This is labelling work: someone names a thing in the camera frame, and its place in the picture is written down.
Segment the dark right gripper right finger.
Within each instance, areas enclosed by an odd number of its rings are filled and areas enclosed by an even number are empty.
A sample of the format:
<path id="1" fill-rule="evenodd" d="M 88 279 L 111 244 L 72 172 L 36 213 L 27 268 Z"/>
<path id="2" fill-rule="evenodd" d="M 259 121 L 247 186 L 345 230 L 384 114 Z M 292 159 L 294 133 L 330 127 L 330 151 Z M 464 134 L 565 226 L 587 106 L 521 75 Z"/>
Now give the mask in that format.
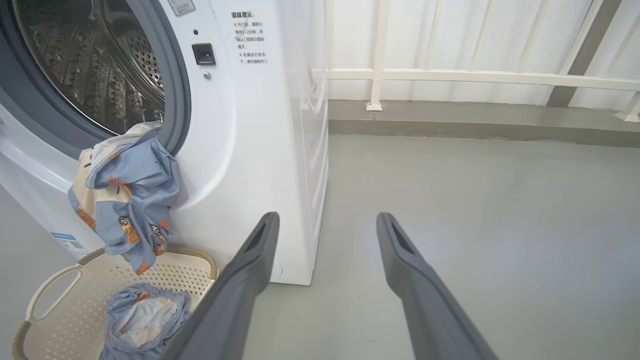
<path id="1" fill-rule="evenodd" d="M 393 214 L 375 228 L 386 282 L 402 301 L 417 360 L 495 360 L 496 354 Z"/>

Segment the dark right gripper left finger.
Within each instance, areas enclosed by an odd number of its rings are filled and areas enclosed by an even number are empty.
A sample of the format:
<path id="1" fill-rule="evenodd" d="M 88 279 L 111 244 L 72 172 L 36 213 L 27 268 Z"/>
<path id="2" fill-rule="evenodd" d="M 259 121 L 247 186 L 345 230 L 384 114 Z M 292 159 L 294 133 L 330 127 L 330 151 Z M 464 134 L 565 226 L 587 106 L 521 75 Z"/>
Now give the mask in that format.
<path id="1" fill-rule="evenodd" d="M 267 212 L 171 338 L 164 360 L 240 360 L 256 298 L 270 282 L 280 217 Z"/>

